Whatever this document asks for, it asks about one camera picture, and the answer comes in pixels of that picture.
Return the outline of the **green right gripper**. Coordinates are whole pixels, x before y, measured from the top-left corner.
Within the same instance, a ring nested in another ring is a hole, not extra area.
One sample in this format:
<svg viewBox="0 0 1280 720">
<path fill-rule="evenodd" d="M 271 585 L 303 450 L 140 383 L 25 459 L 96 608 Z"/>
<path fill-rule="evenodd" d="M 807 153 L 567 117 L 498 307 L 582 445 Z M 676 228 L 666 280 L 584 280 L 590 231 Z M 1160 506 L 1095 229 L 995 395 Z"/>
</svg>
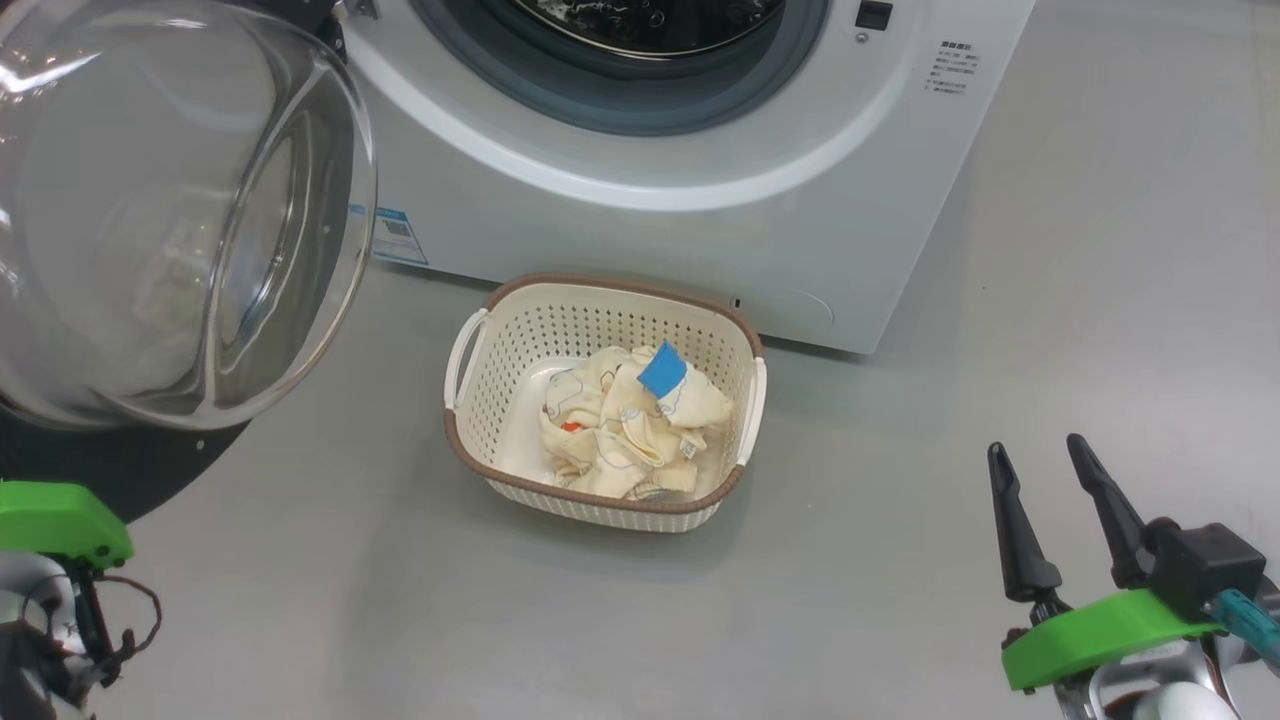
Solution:
<svg viewBox="0 0 1280 720">
<path fill-rule="evenodd" d="M 1069 434 L 1068 452 L 1080 487 L 1093 500 L 1114 584 L 1146 587 L 1151 570 L 1151 552 L 1142 542 L 1146 523 L 1084 436 Z M 1185 620 L 1148 589 L 1121 591 L 1078 609 L 1053 600 L 1062 583 L 1060 570 L 1044 557 L 1021 503 L 1021 483 L 1000 442 L 988 447 L 988 471 L 1005 597 L 1033 603 L 1030 628 L 1002 648 L 1011 691 L 1038 691 L 1172 641 L 1224 633 L 1210 618 Z"/>
</svg>

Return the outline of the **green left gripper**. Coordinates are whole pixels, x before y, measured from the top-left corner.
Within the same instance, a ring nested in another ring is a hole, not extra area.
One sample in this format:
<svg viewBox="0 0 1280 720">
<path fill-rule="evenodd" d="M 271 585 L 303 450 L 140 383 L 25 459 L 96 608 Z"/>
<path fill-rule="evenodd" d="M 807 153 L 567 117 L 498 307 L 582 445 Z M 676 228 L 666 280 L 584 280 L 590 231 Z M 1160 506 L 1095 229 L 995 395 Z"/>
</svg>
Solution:
<svg viewBox="0 0 1280 720">
<path fill-rule="evenodd" d="M 73 483 L 4 480 L 1 550 L 83 560 L 99 570 L 134 556 L 125 523 Z"/>
</svg>

